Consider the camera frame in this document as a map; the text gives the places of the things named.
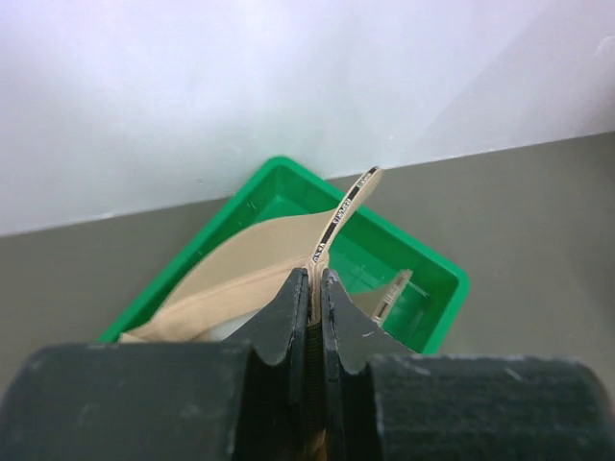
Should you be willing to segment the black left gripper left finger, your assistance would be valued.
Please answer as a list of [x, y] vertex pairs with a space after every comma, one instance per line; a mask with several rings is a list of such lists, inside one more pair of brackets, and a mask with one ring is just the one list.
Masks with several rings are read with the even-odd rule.
[[1, 400], [5, 460], [293, 460], [307, 443], [308, 275], [233, 336], [72, 343], [25, 360]]

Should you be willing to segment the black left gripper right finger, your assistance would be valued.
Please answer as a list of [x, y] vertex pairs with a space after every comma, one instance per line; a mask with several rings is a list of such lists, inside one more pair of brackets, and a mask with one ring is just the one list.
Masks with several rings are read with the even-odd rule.
[[614, 403], [569, 357], [419, 354], [321, 285], [331, 460], [610, 460]]

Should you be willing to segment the beige cap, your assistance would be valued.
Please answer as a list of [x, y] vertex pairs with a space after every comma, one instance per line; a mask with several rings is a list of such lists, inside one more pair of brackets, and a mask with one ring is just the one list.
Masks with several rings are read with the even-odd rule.
[[340, 203], [323, 212], [273, 218], [230, 237], [172, 290], [153, 317], [123, 332], [122, 343], [221, 341], [270, 303], [295, 268], [312, 286], [339, 232], [378, 186], [373, 167]]

